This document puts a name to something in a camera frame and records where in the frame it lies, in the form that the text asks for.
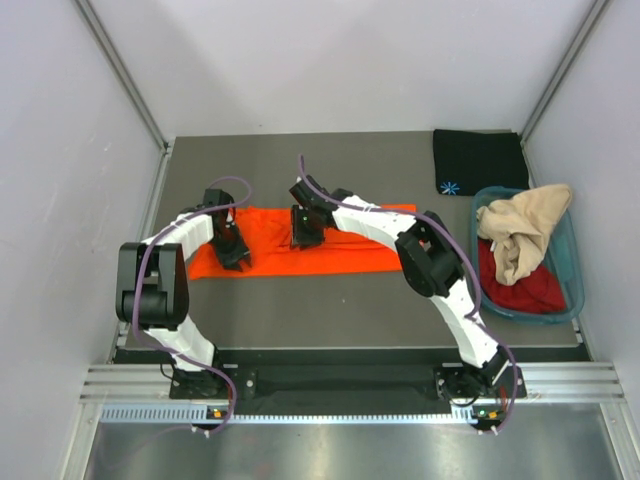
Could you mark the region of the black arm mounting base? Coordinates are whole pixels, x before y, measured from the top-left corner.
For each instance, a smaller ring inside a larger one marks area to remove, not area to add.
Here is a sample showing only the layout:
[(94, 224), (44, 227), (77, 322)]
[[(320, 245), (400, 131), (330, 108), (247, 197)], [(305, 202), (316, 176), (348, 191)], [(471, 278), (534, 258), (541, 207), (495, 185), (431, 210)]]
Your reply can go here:
[(240, 349), (220, 352), (240, 414), (442, 413), (435, 368), (453, 347)]

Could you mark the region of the orange t shirt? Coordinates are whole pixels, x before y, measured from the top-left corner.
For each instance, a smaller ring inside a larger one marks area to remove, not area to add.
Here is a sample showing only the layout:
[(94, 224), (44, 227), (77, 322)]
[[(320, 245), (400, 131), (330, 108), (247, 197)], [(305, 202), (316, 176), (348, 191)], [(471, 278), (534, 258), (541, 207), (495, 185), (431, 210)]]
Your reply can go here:
[(306, 250), (291, 246), (290, 211), (285, 208), (240, 208), (239, 226), (250, 250), (251, 265), (241, 272), (226, 270), (210, 245), (199, 248), (191, 257), (191, 280), (206, 278), (251, 278), (340, 275), (399, 272), (400, 260), (387, 247), (362, 236), (325, 231), (325, 242)]

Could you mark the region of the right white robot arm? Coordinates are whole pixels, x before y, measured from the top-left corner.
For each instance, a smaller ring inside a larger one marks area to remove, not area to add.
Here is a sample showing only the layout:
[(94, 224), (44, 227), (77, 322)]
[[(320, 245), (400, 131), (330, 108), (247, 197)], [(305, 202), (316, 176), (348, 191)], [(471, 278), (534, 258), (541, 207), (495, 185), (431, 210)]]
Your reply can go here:
[(359, 235), (394, 252), (408, 285), (435, 305), (462, 361), (460, 370), (441, 378), (443, 395), (475, 400), (498, 390), (508, 354), (484, 324), (469, 291), (468, 260), (436, 214), (381, 207), (344, 189), (329, 193), (310, 176), (299, 177), (289, 192), (297, 202), (294, 247), (321, 245), (328, 229)]

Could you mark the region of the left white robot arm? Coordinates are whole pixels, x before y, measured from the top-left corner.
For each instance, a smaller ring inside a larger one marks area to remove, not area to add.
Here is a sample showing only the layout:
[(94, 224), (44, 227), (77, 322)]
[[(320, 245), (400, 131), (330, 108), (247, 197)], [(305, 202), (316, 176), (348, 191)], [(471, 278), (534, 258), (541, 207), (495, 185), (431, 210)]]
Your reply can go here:
[(205, 191), (200, 204), (187, 208), (158, 234), (120, 247), (115, 310), (140, 340), (168, 353), (175, 368), (192, 374), (192, 384), (205, 396), (226, 387), (217, 347), (199, 331), (189, 315), (188, 260), (202, 246), (213, 249), (223, 269), (241, 272), (251, 265), (249, 247), (236, 223), (238, 203), (216, 188)]

